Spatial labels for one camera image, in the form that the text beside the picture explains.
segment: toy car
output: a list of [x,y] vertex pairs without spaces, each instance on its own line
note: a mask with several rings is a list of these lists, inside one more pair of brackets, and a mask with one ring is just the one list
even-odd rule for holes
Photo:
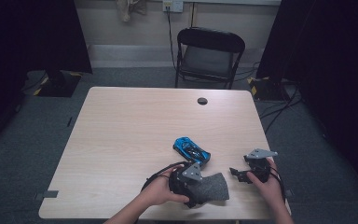
[[211,158],[211,153],[202,150],[188,137],[180,137],[176,139],[173,144],[179,154],[181,154],[186,160],[191,162],[197,162],[200,167],[206,164]]

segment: electrical outlet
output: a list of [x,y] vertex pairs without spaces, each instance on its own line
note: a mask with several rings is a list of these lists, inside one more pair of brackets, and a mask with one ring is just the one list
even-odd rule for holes
[[167,11],[167,8],[170,9],[170,12],[183,12],[183,0],[162,1],[162,11]]
[[168,11],[167,8],[170,11],[173,11],[173,3],[172,1],[162,1],[162,11]]

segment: wooden table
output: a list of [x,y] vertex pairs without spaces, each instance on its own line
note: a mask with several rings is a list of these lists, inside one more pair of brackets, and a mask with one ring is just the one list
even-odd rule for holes
[[[207,105],[199,105],[204,97]],[[229,167],[247,170],[243,155],[269,149],[248,91],[94,87],[80,111],[45,198],[42,218],[109,218],[131,201],[148,177],[184,159],[172,149],[190,137],[211,152],[203,176],[222,173],[230,199],[189,209],[153,206],[140,219],[260,219],[269,210],[253,185]]]

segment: gray carpet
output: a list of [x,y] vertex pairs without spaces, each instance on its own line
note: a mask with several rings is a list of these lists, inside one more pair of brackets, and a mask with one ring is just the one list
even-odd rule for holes
[[[43,72],[30,73],[26,86],[42,75]],[[0,223],[101,223],[102,220],[43,220],[38,216],[41,202],[34,200],[37,192],[48,188],[89,88],[173,85],[172,68],[99,68],[93,75],[81,78],[72,98],[36,97],[32,95],[34,88],[28,90],[21,111],[0,133]],[[179,86],[223,88],[222,84],[188,81],[180,81]],[[233,89],[249,87],[240,80]],[[289,86],[288,91],[293,93],[294,87]],[[277,103],[255,104],[261,114]],[[264,128],[273,117],[262,119]],[[324,140],[319,121],[303,103],[284,110],[268,130],[267,139],[270,148],[279,152],[278,168],[285,186],[294,193],[288,200],[296,223],[358,223],[358,176]]]

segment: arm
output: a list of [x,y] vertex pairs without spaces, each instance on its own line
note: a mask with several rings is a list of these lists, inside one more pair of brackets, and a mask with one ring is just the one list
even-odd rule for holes
[[109,218],[105,224],[133,224],[136,219],[150,206],[174,201],[178,203],[187,203],[188,198],[184,195],[178,195],[170,192],[168,178],[175,168],[167,170],[149,184],[138,196],[129,204],[121,209],[114,216]]
[[[276,164],[272,160],[268,159],[268,162],[272,168],[275,170],[277,169]],[[278,175],[273,169],[271,169],[271,172],[275,175]],[[271,175],[269,176],[266,183],[262,183],[251,172],[248,172],[247,176],[258,188],[258,191],[264,200],[266,200],[269,208],[271,209],[272,215],[275,217],[275,222],[277,224],[294,224],[295,222],[290,217],[289,211],[286,208],[286,204],[282,199],[281,187],[278,181]]]

